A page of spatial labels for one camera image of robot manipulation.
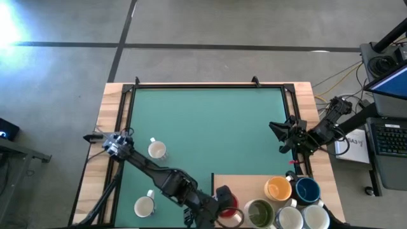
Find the green mug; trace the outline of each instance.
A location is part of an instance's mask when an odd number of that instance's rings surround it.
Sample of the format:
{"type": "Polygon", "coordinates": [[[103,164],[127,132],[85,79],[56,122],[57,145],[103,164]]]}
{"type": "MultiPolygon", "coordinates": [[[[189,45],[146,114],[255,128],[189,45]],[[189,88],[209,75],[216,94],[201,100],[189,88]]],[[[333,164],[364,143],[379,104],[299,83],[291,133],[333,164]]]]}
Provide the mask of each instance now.
{"type": "MultiPolygon", "coordinates": [[[[245,204],[244,221],[252,228],[273,228],[275,211],[272,205],[263,199],[251,200],[245,204]]],[[[234,218],[241,222],[242,218],[236,214],[234,218]]]]}

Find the red mug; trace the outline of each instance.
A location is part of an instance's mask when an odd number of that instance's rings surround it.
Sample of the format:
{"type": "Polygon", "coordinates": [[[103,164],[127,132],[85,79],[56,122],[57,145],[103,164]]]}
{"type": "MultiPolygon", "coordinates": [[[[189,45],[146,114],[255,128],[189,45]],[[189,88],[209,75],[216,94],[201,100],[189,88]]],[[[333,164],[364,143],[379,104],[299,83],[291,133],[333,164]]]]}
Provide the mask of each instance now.
{"type": "MultiPolygon", "coordinates": [[[[237,200],[237,198],[234,194],[232,194],[232,198],[233,198],[232,207],[239,208],[239,201],[237,200]]],[[[227,210],[224,210],[223,212],[221,212],[219,217],[225,218],[225,219],[232,218],[234,215],[236,215],[236,213],[237,213],[237,210],[235,210],[235,209],[227,209],[227,210]]]]}

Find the black box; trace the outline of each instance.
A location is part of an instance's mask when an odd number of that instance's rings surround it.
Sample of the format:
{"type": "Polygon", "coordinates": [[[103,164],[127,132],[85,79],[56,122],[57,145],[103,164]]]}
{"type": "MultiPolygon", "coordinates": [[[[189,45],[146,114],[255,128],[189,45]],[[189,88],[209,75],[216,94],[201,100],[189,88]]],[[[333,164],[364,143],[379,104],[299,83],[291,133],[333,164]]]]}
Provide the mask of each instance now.
{"type": "Polygon", "coordinates": [[[0,137],[12,141],[19,130],[18,126],[0,118],[0,137]]]}

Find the laptop keyboard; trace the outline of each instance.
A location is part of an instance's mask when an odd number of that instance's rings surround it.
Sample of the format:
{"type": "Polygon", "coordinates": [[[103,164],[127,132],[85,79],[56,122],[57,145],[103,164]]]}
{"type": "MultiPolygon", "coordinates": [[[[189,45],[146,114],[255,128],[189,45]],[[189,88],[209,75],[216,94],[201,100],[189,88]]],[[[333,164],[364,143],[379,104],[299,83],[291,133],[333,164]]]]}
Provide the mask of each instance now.
{"type": "Polygon", "coordinates": [[[407,128],[376,127],[379,155],[407,157],[407,128]]]}

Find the keyboard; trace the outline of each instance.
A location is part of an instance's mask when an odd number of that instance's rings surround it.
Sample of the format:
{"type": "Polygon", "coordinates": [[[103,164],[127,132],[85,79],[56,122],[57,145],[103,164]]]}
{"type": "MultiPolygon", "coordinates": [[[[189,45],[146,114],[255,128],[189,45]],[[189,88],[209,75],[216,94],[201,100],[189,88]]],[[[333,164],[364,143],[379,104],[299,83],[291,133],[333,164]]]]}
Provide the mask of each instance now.
{"type": "Polygon", "coordinates": [[[374,120],[369,125],[376,153],[407,157],[407,121],[374,120]]]}

